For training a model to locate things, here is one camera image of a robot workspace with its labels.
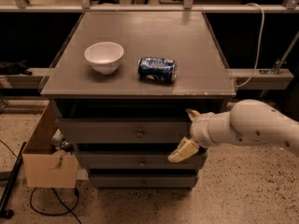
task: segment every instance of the cardboard box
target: cardboard box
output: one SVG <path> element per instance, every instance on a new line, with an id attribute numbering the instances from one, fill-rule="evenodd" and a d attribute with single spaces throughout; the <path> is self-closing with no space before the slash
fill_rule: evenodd
<path id="1" fill-rule="evenodd" d="M 28 187 L 74 188 L 76 185 L 77 158 L 53 154 L 50 139 L 57 130 L 55 120 L 56 115 L 49 102 L 22 153 Z"/>

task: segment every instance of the drawer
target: drawer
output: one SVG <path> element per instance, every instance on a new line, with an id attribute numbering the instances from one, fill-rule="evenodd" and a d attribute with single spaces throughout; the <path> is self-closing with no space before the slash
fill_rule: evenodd
<path id="1" fill-rule="evenodd" d="M 86 169 L 193 169 L 197 172 L 205 163 L 206 153 L 180 163 L 168 161 L 168 154 L 148 152 L 87 152 L 76 153 L 76 157 Z"/>
<path id="2" fill-rule="evenodd" d="M 57 119 L 71 143 L 179 143 L 187 135 L 187 121 Z"/>
<path id="3" fill-rule="evenodd" d="M 91 174 L 90 182 L 96 188 L 193 188 L 198 176 L 192 172 L 144 172 Z"/>

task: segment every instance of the terrazzo floor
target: terrazzo floor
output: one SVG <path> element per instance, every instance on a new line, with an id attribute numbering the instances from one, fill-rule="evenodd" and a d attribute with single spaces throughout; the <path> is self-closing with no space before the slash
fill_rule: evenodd
<path id="1" fill-rule="evenodd" d="M 10 101 L 0 114 L 0 139 L 18 153 L 40 119 L 45 101 Z M 0 171 L 9 171 L 15 158 L 0 146 Z M 187 189 L 96 189 L 78 181 L 81 223 L 103 224 L 297 224 L 299 223 L 299 159 L 279 147 L 232 147 L 208 151 L 195 188 Z M 23 166 L 7 208 L 15 215 L 0 223 L 78 223 L 71 215 L 44 217 L 33 211 Z M 72 189 L 58 189 L 72 206 Z M 65 209 L 50 189 L 37 189 L 33 205 L 43 212 Z"/>

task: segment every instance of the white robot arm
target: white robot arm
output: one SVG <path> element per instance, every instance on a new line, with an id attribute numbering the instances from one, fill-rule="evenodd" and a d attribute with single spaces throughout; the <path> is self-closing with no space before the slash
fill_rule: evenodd
<path id="1" fill-rule="evenodd" d="M 299 156 L 299 123 L 275 108 L 256 100 L 243 100 L 231 111 L 199 114 L 186 110 L 191 121 L 191 139 L 184 137 L 168 159 L 180 162 L 195 154 L 199 147 L 220 144 L 236 146 L 277 145 Z"/>

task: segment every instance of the crushed can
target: crushed can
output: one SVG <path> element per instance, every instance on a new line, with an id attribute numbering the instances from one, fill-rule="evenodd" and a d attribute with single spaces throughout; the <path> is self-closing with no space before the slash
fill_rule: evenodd
<path id="1" fill-rule="evenodd" d="M 175 61 L 165 58 L 143 57 L 138 61 L 138 74 L 141 77 L 160 82 L 173 82 L 177 77 L 177 69 Z"/>

